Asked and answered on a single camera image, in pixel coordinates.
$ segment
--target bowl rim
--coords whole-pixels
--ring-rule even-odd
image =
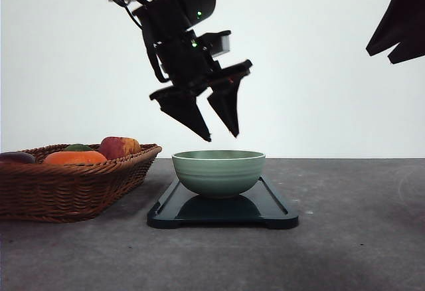
[[[254,153],[257,154],[253,157],[241,157],[241,158],[189,158],[189,157],[180,157],[179,154],[182,153],[196,153],[198,151],[241,151],[244,153]],[[247,159],[258,159],[258,158],[264,158],[266,154],[260,153],[259,151],[252,151],[252,150],[237,150],[237,149],[207,149],[207,150],[189,150],[189,151],[181,151],[179,153],[174,153],[172,155],[172,158],[177,159],[184,159],[184,160],[208,160],[208,161],[217,161],[217,160],[247,160]]]

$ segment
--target white backdrop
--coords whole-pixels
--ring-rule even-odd
[[[129,136],[268,157],[425,157],[425,58],[391,65],[365,47],[390,0],[217,0],[198,35],[231,29],[249,58],[234,139],[206,100],[204,142],[159,110],[140,31],[107,0],[1,0],[1,149]]]

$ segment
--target basket rim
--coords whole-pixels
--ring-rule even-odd
[[[65,148],[68,144],[48,145],[44,147],[38,147],[33,149],[20,150],[27,153],[35,153],[37,151],[49,150],[52,148]],[[0,174],[97,174],[97,173],[110,173],[119,169],[129,168],[142,161],[147,161],[155,158],[156,155],[162,151],[162,147],[157,144],[141,144],[142,151],[139,153],[129,154],[124,157],[111,159],[102,163],[93,164],[66,164],[66,165],[55,165],[55,164],[43,164],[43,163],[2,163],[0,164]]]

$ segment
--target orange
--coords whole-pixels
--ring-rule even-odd
[[[43,163],[65,165],[69,163],[102,163],[107,159],[98,151],[57,151],[47,155]]]

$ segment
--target wicker basket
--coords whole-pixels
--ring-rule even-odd
[[[35,164],[0,164],[0,219],[71,223],[93,219],[140,185],[161,151],[156,144],[141,152],[93,165],[41,164],[67,144],[23,150]],[[99,145],[90,145],[94,150]]]

